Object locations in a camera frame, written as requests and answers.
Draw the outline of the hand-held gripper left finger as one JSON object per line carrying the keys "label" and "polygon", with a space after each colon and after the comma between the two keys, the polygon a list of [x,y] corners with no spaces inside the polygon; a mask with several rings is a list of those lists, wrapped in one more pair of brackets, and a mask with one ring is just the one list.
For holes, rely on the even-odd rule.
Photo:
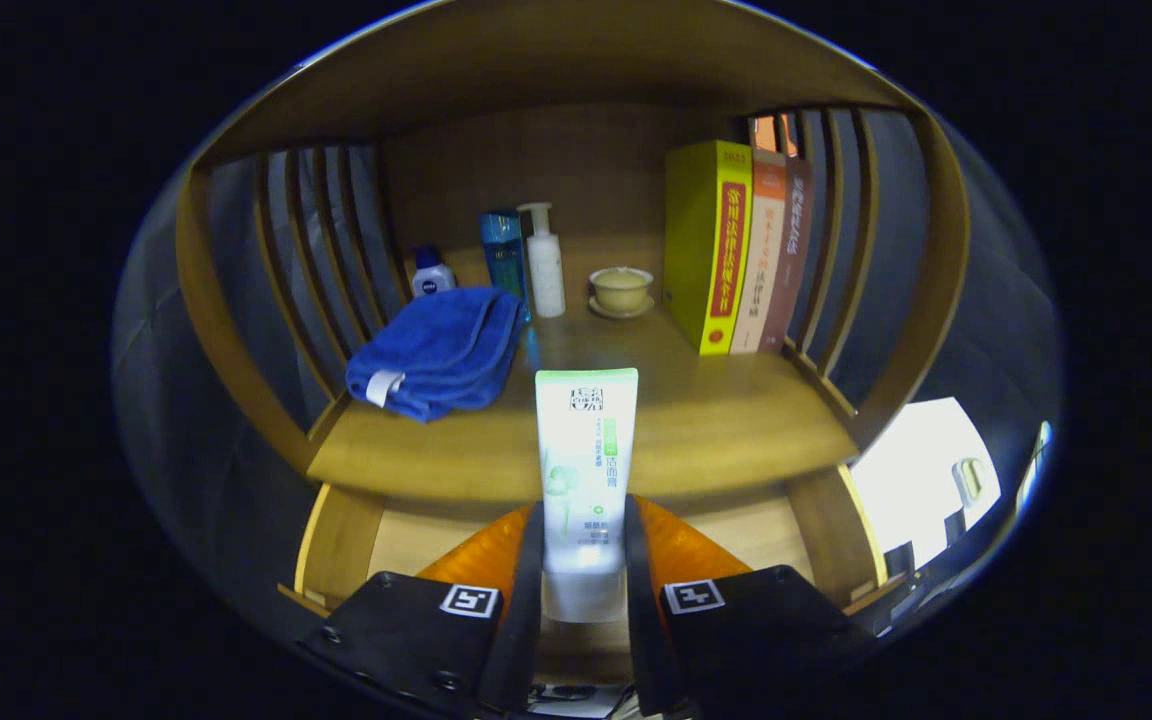
{"label": "hand-held gripper left finger", "polygon": [[417,717],[524,717],[541,626],[543,506],[508,520],[517,528],[500,588],[381,571],[303,635],[300,650]]}

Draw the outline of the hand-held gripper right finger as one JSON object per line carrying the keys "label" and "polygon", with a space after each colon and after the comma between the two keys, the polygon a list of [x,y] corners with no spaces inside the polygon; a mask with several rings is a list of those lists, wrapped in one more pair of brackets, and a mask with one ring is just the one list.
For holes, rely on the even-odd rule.
{"label": "hand-held gripper right finger", "polygon": [[628,643],[645,717],[771,711],[867,655],[876,634],[791,566],[751,570],[643,497],[623,509]]}

